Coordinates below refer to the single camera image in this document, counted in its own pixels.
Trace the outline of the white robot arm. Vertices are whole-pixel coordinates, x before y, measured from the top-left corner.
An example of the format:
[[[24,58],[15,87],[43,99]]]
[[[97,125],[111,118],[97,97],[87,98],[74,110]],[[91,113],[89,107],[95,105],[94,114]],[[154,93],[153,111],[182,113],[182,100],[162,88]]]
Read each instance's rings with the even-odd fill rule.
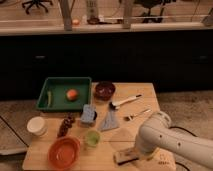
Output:
[[[154,112],[139,127],[135,148],[146,156],[159,147],[213,170],[213,140],[186,135],[170,129],[171,118]]]

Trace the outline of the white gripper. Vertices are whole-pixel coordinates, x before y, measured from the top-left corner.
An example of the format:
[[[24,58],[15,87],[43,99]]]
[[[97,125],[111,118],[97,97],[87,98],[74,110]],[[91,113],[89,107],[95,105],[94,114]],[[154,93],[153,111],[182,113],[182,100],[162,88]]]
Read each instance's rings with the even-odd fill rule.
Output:
[[[157,154],[157,152],[159,151],[159,149],[156,148],[151,152],[144,152],[140,150],[137,146],[134,146],[133,150],[140,160],[146,160],[146,161],[152,160],[154,156]]]

